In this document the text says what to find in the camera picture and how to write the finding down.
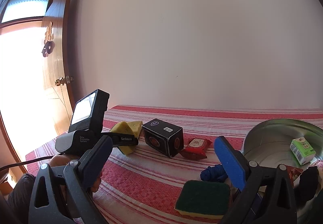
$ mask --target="bed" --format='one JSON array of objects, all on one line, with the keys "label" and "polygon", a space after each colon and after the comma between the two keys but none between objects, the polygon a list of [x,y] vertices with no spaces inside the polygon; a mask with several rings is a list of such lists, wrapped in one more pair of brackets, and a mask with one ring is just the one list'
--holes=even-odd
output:
[{"label": "bed", "polygon": [[[240,150],[246,134],[261,121],[274,118],[294,118],[323,126],[323,113],[312,110],[236,110],[210,111],[118,105],[105,113],[103,130],[109,131],[120,121],[159,118],[179,125],[184,130],[184,144],[192,138],[209,139],[224,135]],[[57,154],[55,139],[26,156],[27,160]],[[103,168],[102,183],[94,202],[109,223],[218,223],[219,220],[191,218],[174,210],[184,183],[200,179],[200,172],[219,164],[213,145],[207,149],[207,159],[191,161],[177,154],[167,158],[148,146],[140,137],[134,153],[123,155],[114,148]],[[27,166],[36,175],[39,161]]]}]

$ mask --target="red snack package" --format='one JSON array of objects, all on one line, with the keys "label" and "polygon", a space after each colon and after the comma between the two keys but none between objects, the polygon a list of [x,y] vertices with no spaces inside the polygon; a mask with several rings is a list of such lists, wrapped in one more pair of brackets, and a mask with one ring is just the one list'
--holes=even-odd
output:
[{"label": "red snack package", "polygon": [[189,144],[186,148],[180,151],[180,154],[188,159],[198,160],[207,158],[205,150],[212,142],[207,139],[190,139]]},{"label": "red snack package", "polygon": [[298,167],[287,166],[287,172],[290,178],[290,182],[292,183],[292,187],[294,187],[294,181],[302,174],[303,169],[299,169]]}]

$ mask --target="camera screen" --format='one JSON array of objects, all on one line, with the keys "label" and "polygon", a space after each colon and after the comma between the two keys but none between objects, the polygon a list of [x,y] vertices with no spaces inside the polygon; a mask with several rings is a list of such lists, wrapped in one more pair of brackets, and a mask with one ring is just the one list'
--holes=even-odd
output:
[{"label": "camera screen", "polygon": [[76,104],[71,125],[80,122],[91,115],[94,97],[95,92]]}]

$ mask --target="metal bowl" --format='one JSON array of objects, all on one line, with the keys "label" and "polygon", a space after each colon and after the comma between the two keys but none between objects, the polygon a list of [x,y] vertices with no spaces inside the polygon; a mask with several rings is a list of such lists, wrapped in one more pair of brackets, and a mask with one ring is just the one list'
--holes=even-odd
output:
[{"label": "metal bowl", "polygon": [[[289,146],[293,139],[304,137],[316,151],[315,158],[301,166]],[[323,129],[296,119],[272,119],[256,125],[244,139],[242,153],[260,166],[274,167],[279,164],[307,169],[317,160],[323,160]],[[303,223],[312,202],[308,201],[297,210],[297,223]]]}]

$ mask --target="green scouring pad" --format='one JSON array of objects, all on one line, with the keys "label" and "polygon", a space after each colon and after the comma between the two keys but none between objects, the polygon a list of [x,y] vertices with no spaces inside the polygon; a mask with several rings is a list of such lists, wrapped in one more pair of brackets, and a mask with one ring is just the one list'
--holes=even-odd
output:
[{"label": "green scouring pad", "polygon": [[183,186],[175,210],[181,215],[221,219],[228,210],[229,201],[227,184],[189,180]]}]

